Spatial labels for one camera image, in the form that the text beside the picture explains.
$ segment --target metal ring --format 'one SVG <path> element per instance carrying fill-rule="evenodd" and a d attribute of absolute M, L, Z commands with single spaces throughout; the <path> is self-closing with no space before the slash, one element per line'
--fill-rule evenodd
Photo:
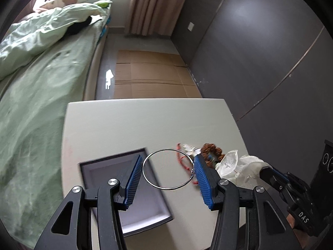
<path fill-rule="evenodd" d="M 145 173 L 144 173 L 144 165 L 145 165 L 146 161 L 149 160 L 149 158 L 150 158 L 152 155 L 154 155 L 155 153 L 158 153 L 158 152 L 161 152 L 161 151 L 165 151 L 165 150 L 177 151 L 177 152 L 181 153 L 182 155 L 186 156 L 186 157 L 191 161 L 191 163 L 192 163 L 192 165 L 193 165 L 193 169 L 191 170 L 191 176 L 190 176 L 189 180 L 186 181 L 184 184 L 179 185 L 179 186 L 176 186 L 176 187 L 171 187 L 171 188 L 159 187 L 159 186 L 157 186 L 157 185 L 155 185 L 155 184 L 152 184 L 152 183 L 147 179 L 147 177 L 145 176 Z M 182 151 L 180 151 L 180 150 L 178 150 L 178 149 L 160 149 L 160 150 L 156 150 L 156 151 L 154 151 L 153 153 L 149 154 L 149 155 L 147 156 L 147 158 L 144 159 L 144 163 L 143 163 L 143 165 L 142 165 L 142 174 L 144 175 L 145 180 L 146 180 L 151 186 L 153 186 L 153 187 L 155 187 L 155 188 L 157 188 L 157 189 L 165 190 L 165 191 L 176 190 L 176 189 L 179 189 L 179 188 L 185 186 L 187 183 L 189 183 L 189 182 L 193 179 L 193 177 L 194 177 L 194 162 L 193 162 L 193 160 L 191 159 L 191 157 L 189 157 L 189 155 L 187 155 L 185 152 L 182 152 Z"/>

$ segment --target light switch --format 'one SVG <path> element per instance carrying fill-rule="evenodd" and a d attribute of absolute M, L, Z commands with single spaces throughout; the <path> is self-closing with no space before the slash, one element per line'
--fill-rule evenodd
<path fill-rule="evenodd" d="M 188 26 L 188 29 L 192 32 L 192 29 L 193 29 L 193 27 L 194 27 L 194 24 L 193 23 L 189 23 L 189 26 Z"/>

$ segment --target white table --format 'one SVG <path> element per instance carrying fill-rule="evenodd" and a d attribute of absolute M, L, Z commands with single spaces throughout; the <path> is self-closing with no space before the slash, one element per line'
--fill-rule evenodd
<path fill-rule="evenodd" d="M 79 163 L 141 149 L 153 152 L 176 148 L 177 143 L 201 147 L 215 143 L 226 153 L 238 149 L 247 154 L 243 139 L 224 100 L 221 99 L 129 99 L 72 102 L 67 107 L 62 144 L 64 196 L 83 185 Z M 180 185 L 188 174 L 175 153 L 152 157 L 162 186 Z M 128 249 L 202 250 L 210 246 L 217 212 L 204 204 L 192 183 L 164 191 L 174 219 L 167 224 L 127 237 Z M 240 224 L 245 223 L 241 214 Z M 97 225 L 92 227 L 94 250 L 98 247 Z"/>

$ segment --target gray floor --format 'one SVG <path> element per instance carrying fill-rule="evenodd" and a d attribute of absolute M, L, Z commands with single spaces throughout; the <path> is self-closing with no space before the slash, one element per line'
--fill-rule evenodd
<path fill-rule="evenodd" d="M 110 100 L 113 98 L 114 78 L 111 79 L 110 88 L 106 89 L 106 72 L 111 70 L 113 75 L 115 75 L 117 53 L 119 50 L 156 51 L 159 53 L 178 54 L 176 47 L 169 38 L 108 34 L 99 67 L 96 100 Z"/>

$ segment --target curtain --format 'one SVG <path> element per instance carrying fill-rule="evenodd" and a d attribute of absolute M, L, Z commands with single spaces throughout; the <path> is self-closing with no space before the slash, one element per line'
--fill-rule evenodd
<path fill-rule="evenodd" d="M 27 16 L 28 14 L 34 13 L 33 7 L 35 5 L 36 0 L 31 0 L 19 13 L 19 15 L 15 18 L 13 23 L 19 22 L 23 17 Z"/>
<path fill-rule="evenodd" d="M 185 0 L 131 0 L 125 32 L 171 36 Z"/>

